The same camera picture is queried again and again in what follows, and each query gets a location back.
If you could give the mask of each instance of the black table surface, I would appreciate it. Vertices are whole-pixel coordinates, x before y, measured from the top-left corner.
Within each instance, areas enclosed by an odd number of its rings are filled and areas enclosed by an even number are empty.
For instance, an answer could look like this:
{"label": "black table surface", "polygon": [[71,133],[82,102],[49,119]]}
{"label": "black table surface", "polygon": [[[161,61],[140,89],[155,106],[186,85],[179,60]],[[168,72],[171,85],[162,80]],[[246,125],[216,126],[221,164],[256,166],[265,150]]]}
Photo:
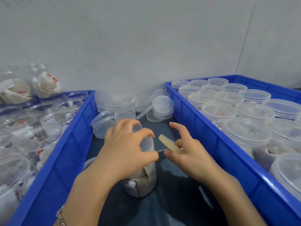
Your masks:
{"label": "black table surface", "polygon": [[[174,118],[160,123],[142,117],[143,127],[153,130],[155,150],[166,148],[158,136],[164,134],[175,141],[177,130],[169,126]],[[97,156],[103,140],[92,139],[87,160]],[[227,225],[224,213],[213,195],[204,186],[187,177],[169,161],[163,152],[156,162],[157,184],[143,198],[129,196],[118,182],[110,191],[99,217],[99,226],[192,226]]]}

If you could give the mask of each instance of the finger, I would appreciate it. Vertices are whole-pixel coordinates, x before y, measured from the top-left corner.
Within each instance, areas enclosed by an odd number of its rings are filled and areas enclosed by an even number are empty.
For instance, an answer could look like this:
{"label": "finger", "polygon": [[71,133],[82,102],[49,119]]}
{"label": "finger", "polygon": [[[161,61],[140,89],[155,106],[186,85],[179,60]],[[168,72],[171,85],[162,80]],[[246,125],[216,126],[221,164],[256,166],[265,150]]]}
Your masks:
{"label": "finger", "polygon": [[182,139],[178,139],[176,142],[175,142],[175,145],[179,148],[182,148]]}
{"label": "finger", "polygon": [[171,150],[165,150],[164,151],[164,155],[166,156],[166,158],[168,158],[171,162],[173,162],[174,164],[179,166],[179,162],[180,162],[180,157],[181,155],[176,154],[174,152],[172,152]]}
{"label": "finger", "polygon": [[113,129],[114,129],[114,127],[111,127],[111,128],[109,128],[109,129],[107,130],[107,133],[106,133],[106,135],[104,136],[104,140],[105,140],[105,141],[106,141],[107,138],[109,138],[109,137],[112,136],[112,134],[113,134]]}
{"label": "finger", "polygon": [[141,160],[143,161],[144,167],[149,163],[156,162],[159,159],[159,155],[156,151],[152,152],[141,152]]}
{"label": "finger", "polygon": [[129,119],[123,119],[123,120],[118,121],[118,122],[115,124],[114,132],[120,132],[120,130],[122,129],[124,123],[126,123],[128,120],[129,120]]}
{"label": "finger", "polygon": [[170,122],[169,125],[172,128],[175,128],[179,131],[180,136],[183,138],[192,138],[191,135],[189,134],[189,131],[187,130],[187,128],[184,125],[175,123],[175,122]]}
{"label": "finger", "polygon": [[122,130],[133,132],[133,126],[139,125],[140,121],[129,119],[127,122],[124,123]]}
{"label": "finger", "polygon": [[155,134],[153,133],[153,131],[148,128],[142,128],[139,131],[135,132],[134,135],[139,139],[139,143],[143,140],[143,138],[147,136],[155,138]]}

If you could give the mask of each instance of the bracelet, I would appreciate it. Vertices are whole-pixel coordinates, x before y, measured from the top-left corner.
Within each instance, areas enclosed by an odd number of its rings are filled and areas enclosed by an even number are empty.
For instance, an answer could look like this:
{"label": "bracelet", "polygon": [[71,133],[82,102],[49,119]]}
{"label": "bracelet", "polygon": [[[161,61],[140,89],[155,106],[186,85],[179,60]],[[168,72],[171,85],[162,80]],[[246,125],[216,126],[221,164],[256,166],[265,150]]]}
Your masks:
{"label": "bracelet", "polygon": [[62,209],[63,209],[63,207],[64,206],[62,206],[61,208],[60,208],[60,210],[57,212],[57,214],[56,214],[56,217],[57,217],[57,219],[58,219],[58,225],[59,226],[66,226],[65,224],[64,224],[64,217],[62,217]]}

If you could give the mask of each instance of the blue bin wall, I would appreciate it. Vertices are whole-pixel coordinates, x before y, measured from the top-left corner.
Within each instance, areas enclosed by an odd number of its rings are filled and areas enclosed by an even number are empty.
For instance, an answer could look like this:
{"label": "blue bin wall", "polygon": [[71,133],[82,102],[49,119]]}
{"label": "blue bin wall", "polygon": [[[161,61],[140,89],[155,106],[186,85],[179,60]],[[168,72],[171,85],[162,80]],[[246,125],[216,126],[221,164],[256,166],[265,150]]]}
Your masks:
{"label": "blue bin wall", "polygon": [[[248,89],[267,91],[272,98],[301,104],[300,91],[240,75],[219,77],[228,79],[229,83],[246,85]],[[170,98],[174,101],[175,118],[186,126],[193,138],[203,144],[225,171],[239,180],[268,225],[301,225],[301,202],[172,88],[170,82],[165,85]]]}
{"label": "blue bin wall", "polygon": [[8,226],[52,226],[76,176],[82,171],[92,141],[91,121],[96,116],[95,91],[63,133],[51,155],[20,202]]}

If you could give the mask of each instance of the blue crate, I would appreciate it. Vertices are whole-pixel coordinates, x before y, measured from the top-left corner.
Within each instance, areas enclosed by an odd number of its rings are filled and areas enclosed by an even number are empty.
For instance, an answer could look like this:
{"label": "blue crate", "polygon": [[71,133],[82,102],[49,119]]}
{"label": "blue crate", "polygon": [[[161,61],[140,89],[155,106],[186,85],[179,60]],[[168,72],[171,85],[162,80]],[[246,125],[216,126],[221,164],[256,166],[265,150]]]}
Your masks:
{"label": "blue crate", "polygon": [[[229,83],[246,85],[248,89],[267,91],[272,95],[272,98],[285,99],[301,104],[300,91],[240,75],[218,77],[228,79]],[[239,180],[267,224],[279,226],[301,225],[301,202],[172,88],[171,82],[167,82],[165,85],[170,98],[174,102],[173,115],[177,121],[187,127],[192,137],[203,144],[225,171]]]}
{"label": "blue crate", "polygon": [[56,144],[8,226],[52,226],[65,203],[74,179],[82,171],[92,141],[91,121],[96,116],[95,91],[89,96]]}

